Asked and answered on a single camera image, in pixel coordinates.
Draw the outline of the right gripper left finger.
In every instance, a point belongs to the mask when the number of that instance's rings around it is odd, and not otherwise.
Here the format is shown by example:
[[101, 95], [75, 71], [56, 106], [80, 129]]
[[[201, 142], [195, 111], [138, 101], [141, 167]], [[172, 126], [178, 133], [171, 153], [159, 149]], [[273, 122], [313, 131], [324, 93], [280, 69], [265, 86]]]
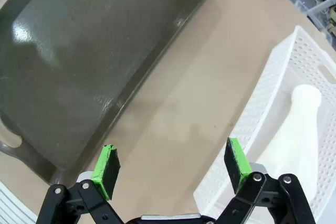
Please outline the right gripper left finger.
[[118, 178], [120, 162], [113, 145], [103, 147], [89, 179], [67, 188], [51, 185], [45, 195], [37, 223], [78, 223], [89, 214], [95, 223], [123, 223], [108, 203]]

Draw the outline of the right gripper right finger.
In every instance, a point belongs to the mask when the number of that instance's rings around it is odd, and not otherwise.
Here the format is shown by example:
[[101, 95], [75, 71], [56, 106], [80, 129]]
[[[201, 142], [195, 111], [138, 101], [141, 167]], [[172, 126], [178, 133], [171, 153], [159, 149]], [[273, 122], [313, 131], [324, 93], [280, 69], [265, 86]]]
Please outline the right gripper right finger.
[[237, 138], [226, 141], [224, 162], [235, 196], [216, 223], [246, 223], [255, 207], [266, 208], [274, 223], [314, 223], [299, 179], [282, 174], [277, 179], [254, 172]]

